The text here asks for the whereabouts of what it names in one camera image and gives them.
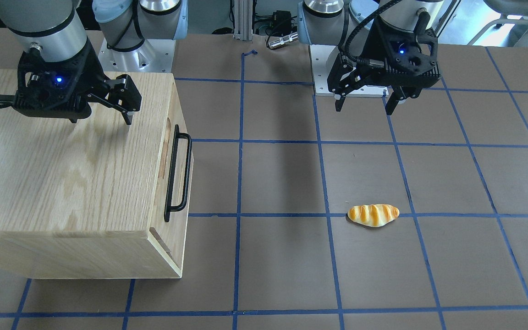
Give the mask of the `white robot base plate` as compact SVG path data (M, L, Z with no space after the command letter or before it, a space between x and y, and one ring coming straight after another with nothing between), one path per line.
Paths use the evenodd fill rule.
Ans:
M334 94L328 89L327 78L339 53L337 46L311 44L309 50L315 95L332 97ZM367 85L352 91L348 97L382 98L387 95L389 95L388 88Z

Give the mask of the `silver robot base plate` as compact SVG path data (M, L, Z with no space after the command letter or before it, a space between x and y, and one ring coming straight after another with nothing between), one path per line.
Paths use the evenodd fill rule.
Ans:
M146 40L140 48L130 52L109 50L101 45L98 59L105 71L171 73L176 40Z

